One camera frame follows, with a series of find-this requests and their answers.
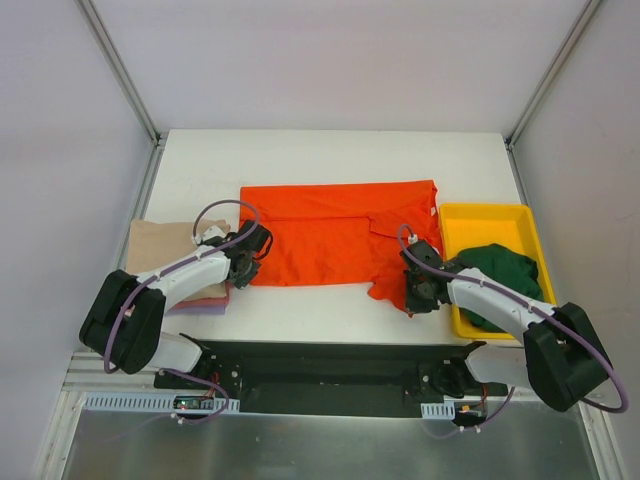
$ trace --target green cloth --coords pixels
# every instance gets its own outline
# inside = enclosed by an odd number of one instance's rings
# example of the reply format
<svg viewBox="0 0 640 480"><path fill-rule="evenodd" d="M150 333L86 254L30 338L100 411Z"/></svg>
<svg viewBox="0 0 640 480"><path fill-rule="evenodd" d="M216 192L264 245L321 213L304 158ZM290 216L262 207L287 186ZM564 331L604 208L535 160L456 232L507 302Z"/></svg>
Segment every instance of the green cloth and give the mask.
<svg viewBox="0 0 640 480"><path fill-rule="evenodd" d="M535 300L543 300L542 289L538 285L538 265L535 260L512 252L502 245L493 243L486 247L468 248L458 254L465 264L480 269L487 277L518 293ZM493 323L469 310L462 309L471 323L487 332L502 332Z"/></svg>

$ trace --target gray floor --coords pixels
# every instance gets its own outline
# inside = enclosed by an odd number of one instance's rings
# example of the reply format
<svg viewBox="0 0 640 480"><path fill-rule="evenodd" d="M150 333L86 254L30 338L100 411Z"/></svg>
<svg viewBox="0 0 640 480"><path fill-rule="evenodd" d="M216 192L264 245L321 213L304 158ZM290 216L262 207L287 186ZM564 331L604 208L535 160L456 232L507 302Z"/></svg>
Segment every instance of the gray floor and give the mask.
<svg viewBox="0 0 640 480"><path fill-rule="evenodd" d="M65 479L598 478L579 414L513 402L480 434L422 420L225 415L200 426L83 412Z"/></svg>

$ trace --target folded cloth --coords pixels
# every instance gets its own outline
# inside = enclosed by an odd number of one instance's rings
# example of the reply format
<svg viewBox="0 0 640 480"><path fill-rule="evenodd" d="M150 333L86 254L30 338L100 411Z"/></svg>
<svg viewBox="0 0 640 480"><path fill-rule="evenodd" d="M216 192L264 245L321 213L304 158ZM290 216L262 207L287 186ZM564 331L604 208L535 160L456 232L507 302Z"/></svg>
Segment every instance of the folded cloth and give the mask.
<svg viewBox="0 0 640 480"><path fill-rule="evenodd" d="M197 233L202 234L213 225L220 227L225 233L230 230L229 225L223 220L203 219L198 225ZM148 272L186 257L196 249L191 239L192 228L193 224L188 222L153 223L137 219L132 221L126 271L132 274ZM210 285L187 297L185 301L200 299L226 299L228 303L227 287L224 283Z"/></svg>
<svg viewBox="0 0 640 480"><path fill-rule="evenodd" d="M369 295L404 311L405 265L396 240L411 224L442 251L433 181L356 185L243 187L273 233L253 285L373 282ZM240 220L252 218L242 207Z"/></svg>
<svg viewBox="0 0 640 480"><path fill-rule="evenodd" d="M542 288L538 285L538 264L525 255L492 243L485 247L462 250L458 253L458 258L463 260L465 264L478 268L487 277L505 287L534 300L544 300ZM462 311L469 317L471 324L478 328L487 332L503 331L477 313L466 309L462 309Z"/></svg>

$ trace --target white vent grille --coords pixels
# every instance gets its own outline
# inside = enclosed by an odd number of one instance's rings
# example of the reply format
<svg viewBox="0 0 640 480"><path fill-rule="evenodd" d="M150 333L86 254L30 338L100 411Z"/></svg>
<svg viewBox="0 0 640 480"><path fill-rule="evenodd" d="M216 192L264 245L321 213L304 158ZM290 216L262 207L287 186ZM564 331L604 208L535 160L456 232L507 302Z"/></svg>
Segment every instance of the white vent grille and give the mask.
<svg viewBox="0 0 640 480"><path fill-rule="evenodd" d="M425 420L453 420L456 417L453 402L423 403L420 405L420 410Z"/></svg>
<svg viewBox="0 0 640 480"><path fill-rule="evenodd" d="M174 394L156 393L88 393L84 404L86 410L104 412L146 412L146 413L171 413L174 411ZM223 398L205 400L202 406L206 410L201 412L215 411L224 405ZM230 400L229 408L223 413L240 413L240 400Z"/></svg>

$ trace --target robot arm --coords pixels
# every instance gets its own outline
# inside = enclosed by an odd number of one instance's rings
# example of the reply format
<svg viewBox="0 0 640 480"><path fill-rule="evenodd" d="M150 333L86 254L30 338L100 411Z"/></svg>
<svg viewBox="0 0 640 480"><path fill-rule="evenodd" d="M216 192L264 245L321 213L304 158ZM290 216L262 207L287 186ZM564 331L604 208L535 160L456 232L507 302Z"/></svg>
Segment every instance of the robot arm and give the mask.
<svg viewBox="0 0 640 480"><path fill-rule="evenodd" d="M421 268L407 252L431 267L430 270ZM504 383L532 389L551 408L566 411L608 378L589 352L537 313L543 312L575 332L609 362L589 318L577 305L568 303L556 307L502 285L499 285L501 291L488 288L487 283L495 286L497 282L486 278L477 268L464 265L458 258L443 262L422 240L409 245L402 256L409 267L406 272L408 312L430 312L443 303L457 305L490 319L524 346L507 348L473 342L464 358L452 359L440 375L431 377L431 385L443 394L460 397L465 379ZM514 297L523 301L517 303Z"/></svg>
<svg viewBox="0 0 640 480"><path fill-rule="evenodd" d="M247 221L237 233L225 236L211 227L198 240L191 255L156 271L130 275L116 270L107 276L82 325L80 341L105 356L123 306L139 290L122 313L124 321L113 340L110 362L129 374L155 367L209 378L210 359L196 342L161 331L164 314L208 285L227 281L244 288L256 276L273 237L263 226ZM265 245L265 254L257 256Z"/></svg>

